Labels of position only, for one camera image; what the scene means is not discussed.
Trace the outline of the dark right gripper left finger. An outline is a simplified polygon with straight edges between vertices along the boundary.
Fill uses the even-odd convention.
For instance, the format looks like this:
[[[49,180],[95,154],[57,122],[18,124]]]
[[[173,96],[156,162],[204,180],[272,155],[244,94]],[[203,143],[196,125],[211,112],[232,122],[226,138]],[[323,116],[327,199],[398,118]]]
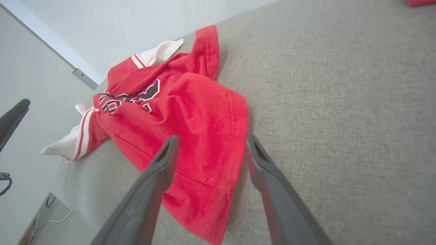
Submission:
[[[173,183],[179,151],[179,136],[170,136],[92,240],[92,245],[152,243],[162,197]]]

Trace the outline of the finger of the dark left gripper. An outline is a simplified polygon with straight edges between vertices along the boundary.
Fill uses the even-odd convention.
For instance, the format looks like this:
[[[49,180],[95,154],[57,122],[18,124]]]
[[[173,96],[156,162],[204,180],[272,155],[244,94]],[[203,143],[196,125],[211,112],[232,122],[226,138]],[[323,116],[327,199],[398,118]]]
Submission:
[[[2,150],[29,110],[31,101],[22,99],[0,118],[0,150]]]

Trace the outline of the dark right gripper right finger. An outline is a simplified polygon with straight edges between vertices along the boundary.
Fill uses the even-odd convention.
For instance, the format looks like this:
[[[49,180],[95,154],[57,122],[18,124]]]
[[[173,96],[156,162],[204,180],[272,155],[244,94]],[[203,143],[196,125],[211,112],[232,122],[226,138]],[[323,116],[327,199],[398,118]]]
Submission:
[[[332,242],[254,135],[246,137],[252,184],[260,192],[274,245],[331,245]]]

